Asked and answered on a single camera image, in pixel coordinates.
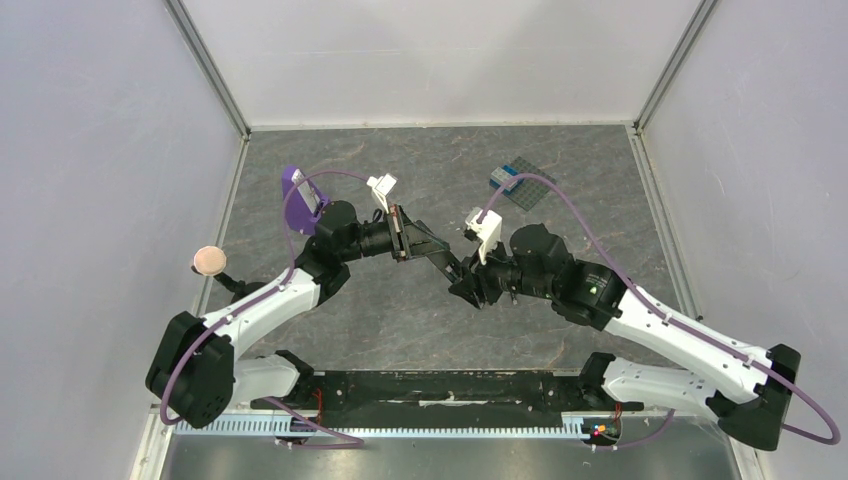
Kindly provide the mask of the black remote control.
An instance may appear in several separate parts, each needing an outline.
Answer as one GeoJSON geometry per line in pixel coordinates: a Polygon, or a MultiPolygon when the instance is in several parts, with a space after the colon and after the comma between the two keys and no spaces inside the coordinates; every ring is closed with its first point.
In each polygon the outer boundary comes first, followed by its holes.
{"type": "Polygon", "coordinates": [[[450,283],[454,283],[462,278],[461,262],[450,250],[429,253],[427,254],[427,259],[450,283]]]}

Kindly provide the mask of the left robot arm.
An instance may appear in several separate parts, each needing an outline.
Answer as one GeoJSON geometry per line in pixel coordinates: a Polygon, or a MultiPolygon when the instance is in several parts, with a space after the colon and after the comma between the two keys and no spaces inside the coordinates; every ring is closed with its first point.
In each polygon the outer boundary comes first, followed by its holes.
{"type": "Polygon", "coordinates": [[[194,428],[264,397],[304,407],[314,393],[307,365],[290,353],[249,360],[243,354],[275,328],[334,296],[350,278],[350,262],[382,254],[398,262],[426,258],[449,281],[458,278],[460,263],[449,244],[400,206],[390,206],[379,222],[361,222],[352,204],[331,202],[294,268],[220,310],[201,318],[184,311],[169,321],[146,388],[194,428]]]}

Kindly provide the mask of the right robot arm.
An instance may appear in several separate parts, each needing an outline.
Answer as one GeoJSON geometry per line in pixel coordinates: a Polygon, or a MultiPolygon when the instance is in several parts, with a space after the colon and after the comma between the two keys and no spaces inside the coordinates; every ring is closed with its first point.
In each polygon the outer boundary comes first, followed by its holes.
{"type": "Polygon", "coordinates": [[[801,355],[723,335],[630,286],[611,268],[575,259],[542,224],[500,240],[501,224],[470,219],[465,235],[479,243],[463,260],[454,295],[477,308],[508,293],[549,301],[565,320],[640,344],[674,362],[650,367],[595,353],[577,382],[591,408],[610,401],[687,411],[714,421],[731,438],[758,450],[777,449],[801,355]]]}

